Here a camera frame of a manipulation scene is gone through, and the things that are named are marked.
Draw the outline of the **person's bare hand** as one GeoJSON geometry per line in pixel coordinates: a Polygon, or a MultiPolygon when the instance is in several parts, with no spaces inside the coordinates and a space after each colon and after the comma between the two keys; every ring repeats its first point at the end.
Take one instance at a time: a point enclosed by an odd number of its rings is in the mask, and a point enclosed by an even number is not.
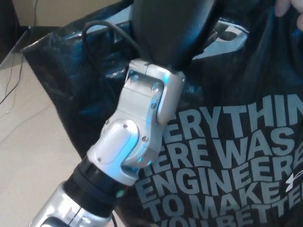
{"type": "Polygon", "coordinates": [[[282,17],[289,8],[293,6],[300,14],[297,19],[297,27],[303,30],[303,0],[276,0],[275,1],[275,15],[282,17]]]}

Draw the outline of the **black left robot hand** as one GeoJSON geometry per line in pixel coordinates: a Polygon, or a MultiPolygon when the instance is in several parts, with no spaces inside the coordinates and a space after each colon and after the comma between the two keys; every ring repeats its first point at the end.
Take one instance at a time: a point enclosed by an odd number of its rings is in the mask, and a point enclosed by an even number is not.
{"type": "Polygon", "coordinates": [[[135,0],[131,24],[146,59],[182,71],[207,42],[223,0],[135,0]]]}

